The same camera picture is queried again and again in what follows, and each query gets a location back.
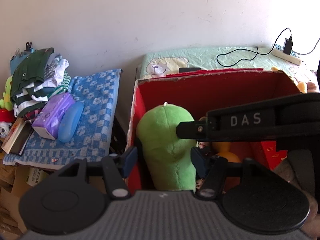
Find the person's hand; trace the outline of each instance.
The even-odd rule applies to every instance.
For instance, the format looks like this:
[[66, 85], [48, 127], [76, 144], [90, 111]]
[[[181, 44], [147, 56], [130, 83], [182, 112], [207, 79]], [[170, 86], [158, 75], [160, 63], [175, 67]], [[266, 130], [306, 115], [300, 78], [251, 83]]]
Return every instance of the person's hand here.
[[279, 175], [281, 178], [283, 178], [287, 182], [294, 185], [296, 188], [301, 190], [307, 196], [310, 204], [310, 213], [301, 229], [312, 239], [316, 240], [318, 237], [320, 237], [320, 214], [317, 214], [318, 203], [316, 199], [312, 195], [310, 195], [308, 192], [301, 189], [301, 187], [297, 182], [295, 174], [292, 170], [292, 167], [289, 164], [289, 161], [287, 159], [284, 159], [273, 170], [273, 172]]

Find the red box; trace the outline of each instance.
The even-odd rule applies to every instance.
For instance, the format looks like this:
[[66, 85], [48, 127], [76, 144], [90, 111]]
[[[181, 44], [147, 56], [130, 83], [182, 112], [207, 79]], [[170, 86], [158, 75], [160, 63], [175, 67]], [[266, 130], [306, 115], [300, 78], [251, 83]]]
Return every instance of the red box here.
[[[134, 87], [127, 147], [132, 146], [135, 130], [146, 111], [164, 102], [187, 109], [195, 120], [209, 110], [253, 103], [299, 93], [292, 80], [283, 72], [262, 69], [226, 69], [169, 75], [164, 78], [137, 80]], [[231, 152], [241, 159], [253, 157], [273, 169], [286, 151], [276, 152], [275, 142], [231, 144]], [[139, 164], [128, 179], [133, 192], [141, 189]]]

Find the plush toy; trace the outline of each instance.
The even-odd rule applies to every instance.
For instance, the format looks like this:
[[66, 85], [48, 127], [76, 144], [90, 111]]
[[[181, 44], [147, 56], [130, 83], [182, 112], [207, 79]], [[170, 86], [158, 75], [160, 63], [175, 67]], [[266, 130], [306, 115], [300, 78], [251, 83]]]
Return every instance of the plush toy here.
[[[280, 69], [278, 67], [271, 67], [272, 71], [279, 71]], [[295, 77], [289, 76], [289, 78], [292, 80], [292, 82], [297, 86], [297, 88], [300, 90], [301, 93], [313, 93], [317, 92], [317, 87], [313, 82], [303, 82], [298, 81]]]
[[8, 111], [13, 109], [13, 104], [10, 101], [11, 82], [12, 76], [8, 77], [7, 82], [5, 83], [5, 92], [3, 92], [4, 99], [0, 99], [0, 107], [3, 109], [5, 108]]
[[136, 134], [142, 143], [143, 156], [157, 190], [196, 190], [196, 169], [190, 151], [197, 142], [180, 139], [180, 122], [194, 121], [180, 106], [157, 106], [141, 118]]
[[[199, 121], [205, 120], [206, 117], [201, 117]], [[240, 163], [241, 160], [237, 155], [234, 153], [230, 152], [230, 142], [199, 142], [199, 147], [210, 147], [211, 149], [215, 150], [217, 152], [217, 155], [226, 158], [228, 162], [231, 163]]]
[[0, 122], [0, 137], [1, 138], [7, 137], [11, 126], [12, 126], [12, 123], [10, 123], [10, 122]]

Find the tissue box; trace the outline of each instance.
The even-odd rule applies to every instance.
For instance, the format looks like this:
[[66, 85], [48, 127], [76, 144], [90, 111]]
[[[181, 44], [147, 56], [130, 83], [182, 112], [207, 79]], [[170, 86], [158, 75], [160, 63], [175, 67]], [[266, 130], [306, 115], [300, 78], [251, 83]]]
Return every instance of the tissue box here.
[[58, 137], [60, 122], [65, 112], [74, 103], [75, 101], [69, 93], [55, 95], [36, 117], [32, 128], [41, 137], [55, 140]]

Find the book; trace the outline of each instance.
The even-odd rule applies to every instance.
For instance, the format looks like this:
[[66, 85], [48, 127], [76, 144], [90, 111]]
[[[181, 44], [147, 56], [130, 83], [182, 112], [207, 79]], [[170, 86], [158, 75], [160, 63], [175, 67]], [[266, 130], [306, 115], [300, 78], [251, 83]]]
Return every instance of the book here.
[[27, 141], [33, 131], [30, 123], [18, 118], [12, 125], [7, 137], [2, 143], [2, 149], [6, 153], [21, 155]]

